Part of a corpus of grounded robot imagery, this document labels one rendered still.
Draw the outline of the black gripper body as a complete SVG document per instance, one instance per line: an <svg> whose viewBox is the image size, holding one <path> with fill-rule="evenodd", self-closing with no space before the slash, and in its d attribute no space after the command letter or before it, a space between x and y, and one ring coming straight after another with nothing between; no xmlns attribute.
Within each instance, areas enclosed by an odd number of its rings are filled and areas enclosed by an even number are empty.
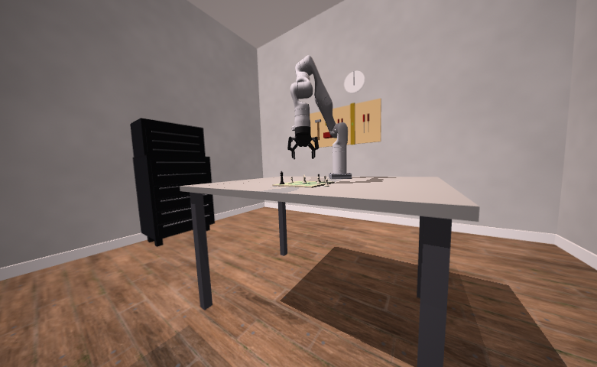
<svg viewBox="0 0 597 367"><path fill-rule="evenodd" d="M295 128L295 142L297 143L300 139L303 139L302 142L298 145L299 147L306 147L308 146L305 139L307 138L310 142L312 141L311 138L311 131L309 126L299 126Z"/></svg>

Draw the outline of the green and cream chessboard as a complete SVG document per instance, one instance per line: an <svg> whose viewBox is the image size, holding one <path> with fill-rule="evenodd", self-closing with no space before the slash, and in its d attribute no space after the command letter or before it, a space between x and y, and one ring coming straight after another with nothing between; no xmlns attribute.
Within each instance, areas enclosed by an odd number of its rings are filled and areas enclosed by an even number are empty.
<svg viewBox="0 0 597 367"><path fill-rule="evenodd" d="M285 183L285 184L272 184L272 186L279 186L279 187L303 187L303 186L313 186L313 187L319 187L322 185L326 185L326 182L321 181L320 183L317 183L316 181L306 181L307 183L303 183L303 181L294 181L293 183ZM328 181L328 184L333 184L335 182L330 182ZM322 184L322 185L318 185L318 184ZM311 187L311 188L313 188Z"/></svg>

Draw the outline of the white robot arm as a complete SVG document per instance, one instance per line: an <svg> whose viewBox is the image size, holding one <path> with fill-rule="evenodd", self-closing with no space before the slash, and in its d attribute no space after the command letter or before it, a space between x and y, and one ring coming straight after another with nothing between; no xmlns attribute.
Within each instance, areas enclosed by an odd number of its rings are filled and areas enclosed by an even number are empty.
<svg viewBox="0 0 597 367"><path fill-rule="evenodd" d="M313 74L315 80L315 103L326 122L329 133L333 138L337 138L336 142L333 143L333 174L346 174L347 124L344 122L335 123L333 118L333 102L321 80L313 58L310 55L304 57L297 63L295 70L297 80L290 86L290 94L294 101L295 110L295 126L292 127L292 131L295 131L295 128L299 126L310 127L310 106L305 102L300 102L298 99L308 99L313 95L313 86L310 82L310 75Z"/></svg>

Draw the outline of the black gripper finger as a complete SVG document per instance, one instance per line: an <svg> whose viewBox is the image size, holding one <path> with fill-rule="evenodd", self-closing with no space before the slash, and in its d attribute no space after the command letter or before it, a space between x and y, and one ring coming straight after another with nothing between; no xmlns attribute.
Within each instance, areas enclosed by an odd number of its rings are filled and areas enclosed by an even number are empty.
<svg viewBox="0 0 597 367"><path fill-rule="evenodd" d="M319 143L317 137L312 138L312 140L314 141L315 147L310 143L310 141L307 138L305 139L307 144L309 144L308 147L312 150L312 159L314 159L316 157L315 150L319 149Z"/></svg>
<svg viewBox="0 0 597 367"><path fill-rule="evenodd" d="M294 147L293 147L293 148L291 148L291 142L292 142L293 140L294 140L294 138L292 138L292 137L289 137L289 138L288 138L288 146L287 146L287 149L291 151L292 158L293 158L293 159L295 159L295 151L294 151L294 150L295 150L295 149L296 149L296 147L297 147L297 146L298 146L298 145L299 145L299 144L302 142L302 140L303 140L303 139L301 138L301 139L300 139L300 140L299 140L299 141L298 141L298 142L297 142L297 143L294 145Z"/></svg>

